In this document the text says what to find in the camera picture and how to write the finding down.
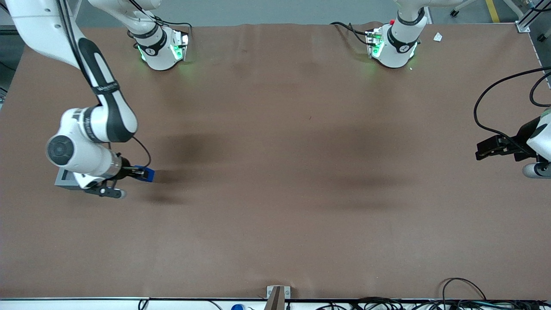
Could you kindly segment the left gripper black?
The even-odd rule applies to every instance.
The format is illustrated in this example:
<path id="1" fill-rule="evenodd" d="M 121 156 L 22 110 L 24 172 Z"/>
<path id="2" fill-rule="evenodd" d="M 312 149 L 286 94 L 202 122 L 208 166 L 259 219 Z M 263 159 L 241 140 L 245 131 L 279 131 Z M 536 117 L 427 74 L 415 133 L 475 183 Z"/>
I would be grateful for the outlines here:
<path id="1" fill-rule="evenodd" d="M 477 143 L 477 151 L 475 157 L 477 161 L 481 161 L 492 156 L 504 156 L 514 154 L 515 161 L 524 161 L 529 158 L 534 159 L 535 162 L 540 162 L 541 158 L 537 155 L 529 145 L 527 145 L 528 139 L 535 132 L 540 117 L 536 117 L 533 120 L 523 124 L 517 134 L 515 135 L 515 141 L 524 149 L 524 151 L 518 151 L 515 149 L 515 145 L 503 135 L 494 135 L 480 143 Z"/>

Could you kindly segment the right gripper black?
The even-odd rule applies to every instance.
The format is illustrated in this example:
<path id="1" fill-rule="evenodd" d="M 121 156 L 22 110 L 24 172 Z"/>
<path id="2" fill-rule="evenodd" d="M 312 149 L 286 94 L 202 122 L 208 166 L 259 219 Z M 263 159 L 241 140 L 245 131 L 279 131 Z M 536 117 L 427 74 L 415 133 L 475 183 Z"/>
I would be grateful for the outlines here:
<path id="1" fill-rule="evenodd" d="M 128 159 L 120 154 L 116 154 L 116 156 L 115 167 L 117 173 L 115 174 L 115 180 L 126 178 L 128 175 L 134 179 L 146 179 L 145 167 L 132 167 Z"/>

